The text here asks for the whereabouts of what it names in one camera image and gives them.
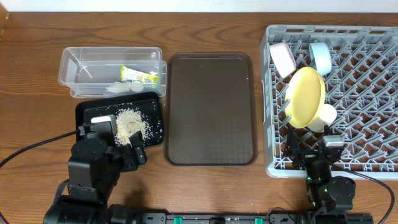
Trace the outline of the white tissue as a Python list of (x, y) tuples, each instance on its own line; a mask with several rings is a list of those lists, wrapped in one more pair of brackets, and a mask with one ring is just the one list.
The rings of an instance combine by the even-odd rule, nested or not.
[(111, 93), (124, 93), (128, 91), (140, 93), (144, 90), (144, 85), (139, 82), (114, 82), (112, 85), (106, 87), (106, 90)]

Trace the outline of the light blue bowl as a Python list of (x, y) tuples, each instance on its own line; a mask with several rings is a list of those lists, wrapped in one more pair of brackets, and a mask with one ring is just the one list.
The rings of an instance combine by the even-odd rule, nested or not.
[(332, 62), (329, 48), (326, 43), (309, 43), (310, 66), (314, 68), (321, 76), (331, 72)]

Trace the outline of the yellow round plate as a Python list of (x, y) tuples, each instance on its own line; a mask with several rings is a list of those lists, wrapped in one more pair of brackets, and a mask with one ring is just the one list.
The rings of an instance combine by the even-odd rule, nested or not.
[(312, 67), (303, 67), (290, 79), (285, 92), (288, 104), (285, 115), (290, 116), (290, 125), (304, 128), (319, 116), (326, 96), (323, 77)]

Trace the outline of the green yellow snack wrapper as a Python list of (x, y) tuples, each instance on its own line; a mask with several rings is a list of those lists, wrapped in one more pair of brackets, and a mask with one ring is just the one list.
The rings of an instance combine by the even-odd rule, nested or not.
[(120, 71), (120, 79), (122, 82), (156, 83), (159, 77), (156, 74), (140, 72), (123, 65)]

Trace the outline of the white cup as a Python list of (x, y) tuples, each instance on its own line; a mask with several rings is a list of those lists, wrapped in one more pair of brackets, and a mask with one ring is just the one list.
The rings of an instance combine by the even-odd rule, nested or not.
[(334, 122), (336, 117), (337, 117), (336, 109), (332, 105), (324, 104), (321, 107), (318, 117), (315, 119), (315, 121), (312, 124), (308, 125), (308, 128), (313, 132), (322, 133), (324, 132), (324, 126), (325, 125), (330, 126)]

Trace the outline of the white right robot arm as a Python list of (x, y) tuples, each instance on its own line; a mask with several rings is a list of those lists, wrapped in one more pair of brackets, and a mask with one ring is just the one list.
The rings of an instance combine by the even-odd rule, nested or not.
[(342, 138), (325, 126), (317, 148), (302, 149), (289, 127), (284, 155), (294, 167), (305, 169), (308, 200), (314, 206), (302, 218), (303, 223), (348, 223), (346, 214), (353, 209), (356, 184), (353, 179), (331, 174), (331, 165), (340, 160), (343, 146)]

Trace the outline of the pink bowl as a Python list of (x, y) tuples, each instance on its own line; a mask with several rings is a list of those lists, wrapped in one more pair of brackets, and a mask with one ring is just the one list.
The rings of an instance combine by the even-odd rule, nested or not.
[(296, 70), (296, 63), (290, 47), (281, 42), (270, 46), (273, 63), (282, 78), (289, 76)]

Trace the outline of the pile of rice leftovers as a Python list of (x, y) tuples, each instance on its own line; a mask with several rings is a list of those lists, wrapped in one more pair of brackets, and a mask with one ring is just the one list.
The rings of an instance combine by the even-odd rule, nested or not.
[(140, 111), (138, 108), (123, 108), (116, 111), (117, 134), (115, 143), (124, 146), (129, 137), (136, 132), (142, 133), (144, 146), (156, 146), (164, 140), (164, 128), (158, 111)]

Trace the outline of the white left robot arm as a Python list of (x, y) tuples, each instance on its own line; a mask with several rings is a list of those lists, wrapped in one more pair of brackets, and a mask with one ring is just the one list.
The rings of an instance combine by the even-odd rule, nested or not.
[(44, 223), (141, 223), (140, 213), (124, 205), (108, 205), (122, 172), (147, 162), (140, 131), (117, 147), (112, 131), (85, 134), (71, 149), (69, 179), (58, 186)]

